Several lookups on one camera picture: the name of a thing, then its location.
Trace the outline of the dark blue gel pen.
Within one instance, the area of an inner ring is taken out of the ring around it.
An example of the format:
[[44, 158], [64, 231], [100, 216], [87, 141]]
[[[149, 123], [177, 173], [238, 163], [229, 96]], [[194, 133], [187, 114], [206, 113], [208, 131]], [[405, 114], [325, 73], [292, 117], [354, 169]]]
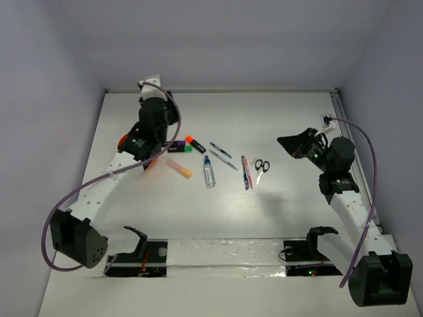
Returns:
[[223, 150], [221, 147], [219, 147], [218, 145], [216, 145], [213, 142], [210, 142], [210, 145], [217, 151], [219, 151], [221, 154], [225, 155], [226, 157], [228, 157], [229, 159], [232, 159], [233, 157], [225, 150]]

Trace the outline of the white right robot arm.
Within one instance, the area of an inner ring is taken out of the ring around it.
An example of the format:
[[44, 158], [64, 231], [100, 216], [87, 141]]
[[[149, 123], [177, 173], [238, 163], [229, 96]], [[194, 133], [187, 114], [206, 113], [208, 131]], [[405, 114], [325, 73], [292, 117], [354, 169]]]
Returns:
[[348, 288], [357, 306], [405, 304], [412, 260], [386, 241], [362, 203], [360, 189], [350, 173], [355, 145], [345, 137], [336, 137], [329, 145], [323, 139], [323, 134], [313, 128], [277, 139], [290, 156], [308, 159], [322, 172], [319, 189], [351, 242], [345, 243], [332, 227], [314, 227], [309, 230], [304, 251], [310, 258], [324, 256], [330, 260], [343, 275], [340, 286]]

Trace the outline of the clear spray bottle blue cap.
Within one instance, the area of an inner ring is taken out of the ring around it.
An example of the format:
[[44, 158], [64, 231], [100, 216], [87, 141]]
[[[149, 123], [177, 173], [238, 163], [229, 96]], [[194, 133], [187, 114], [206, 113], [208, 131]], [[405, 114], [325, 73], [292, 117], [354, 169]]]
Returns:
[[204, 175], [206, 180], [206, 187], [213, 188], [215, 186], [215, 175], [210, 158], [207, 155], [204, 157]]

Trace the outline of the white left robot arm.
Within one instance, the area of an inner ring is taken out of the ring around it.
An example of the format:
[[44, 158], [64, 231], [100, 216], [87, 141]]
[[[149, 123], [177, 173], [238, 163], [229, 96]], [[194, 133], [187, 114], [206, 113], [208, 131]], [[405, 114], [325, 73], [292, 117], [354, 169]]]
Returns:
[[167, 130], [180, 124], [180, 110], [171, 96], [142, 97], [139, 119], [119, 144], [104, 174], [75, 188], [50, 211], [42, 229], [42, 255], [60, 271], [46, 253], [46, 237], [54, 249], [72, 259], [78, 268], [93, 268], [103, 259], [108, 239], [98, 231], [119, 195], [165, 152]]

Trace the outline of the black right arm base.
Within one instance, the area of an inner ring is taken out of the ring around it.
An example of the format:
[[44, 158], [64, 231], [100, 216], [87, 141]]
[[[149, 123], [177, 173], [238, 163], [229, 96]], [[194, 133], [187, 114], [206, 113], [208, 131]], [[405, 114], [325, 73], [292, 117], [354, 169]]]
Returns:
[[332, 227], [312, 227], [303, 239], [284, 240], [278, 257], [286, 262], [287, 276], [341, 276], [341, 272], [317, 250], [318, 237], [324, 234], [338, 234], [338, 231]]

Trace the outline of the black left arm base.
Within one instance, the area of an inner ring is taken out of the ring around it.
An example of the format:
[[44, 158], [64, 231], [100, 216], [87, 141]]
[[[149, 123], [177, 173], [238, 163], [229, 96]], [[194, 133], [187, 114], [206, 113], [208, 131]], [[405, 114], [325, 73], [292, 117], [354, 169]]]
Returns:
[[107, 277], [166, 277], [168, 240], [149, 240], [147, 235], [131, 226], [124, 228], [138, 237], [132, 252], [109, 256], [104, 268]]

